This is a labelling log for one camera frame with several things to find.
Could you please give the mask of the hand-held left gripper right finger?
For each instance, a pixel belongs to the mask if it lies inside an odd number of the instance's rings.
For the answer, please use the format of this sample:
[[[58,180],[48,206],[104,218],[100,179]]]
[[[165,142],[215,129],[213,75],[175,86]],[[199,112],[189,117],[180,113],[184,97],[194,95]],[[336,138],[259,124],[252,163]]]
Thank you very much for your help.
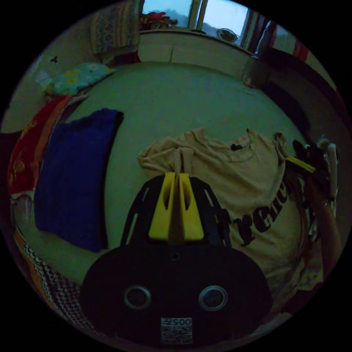
[[[184,241],[202,241],[204,231],[190,176],[179,174],[180,221]]]

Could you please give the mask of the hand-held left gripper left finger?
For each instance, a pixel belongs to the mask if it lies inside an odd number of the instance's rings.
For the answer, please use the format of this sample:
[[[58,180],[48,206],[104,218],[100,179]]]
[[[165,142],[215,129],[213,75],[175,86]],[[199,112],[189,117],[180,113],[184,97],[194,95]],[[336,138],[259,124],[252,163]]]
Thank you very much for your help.
[[[168,241],[172,223],[174,193],[174,172],[164,174],[159,191],[155,211],[149,229],[149,239],[152,241]]]

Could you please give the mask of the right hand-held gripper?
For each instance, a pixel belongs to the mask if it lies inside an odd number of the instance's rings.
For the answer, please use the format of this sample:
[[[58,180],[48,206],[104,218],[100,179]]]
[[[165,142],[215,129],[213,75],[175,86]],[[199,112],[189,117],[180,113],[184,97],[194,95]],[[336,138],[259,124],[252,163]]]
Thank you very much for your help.
[[[330,193],[329,171],[322,149],[314,143],[304,146],[297,140],[293,140],[292,145],[295,156],[285,159],[287,167],[304,181],[312,177],[323,193]]]

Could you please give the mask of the person's right hand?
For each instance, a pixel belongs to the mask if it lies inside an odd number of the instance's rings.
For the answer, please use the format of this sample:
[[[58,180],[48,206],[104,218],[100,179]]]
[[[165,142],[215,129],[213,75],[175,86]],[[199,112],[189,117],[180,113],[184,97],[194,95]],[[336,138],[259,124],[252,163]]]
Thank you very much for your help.
[[[318,215],[330,203],[328,197],[318,188],[312,177],[306,179],[303,192],[305,201],[315,215]]]

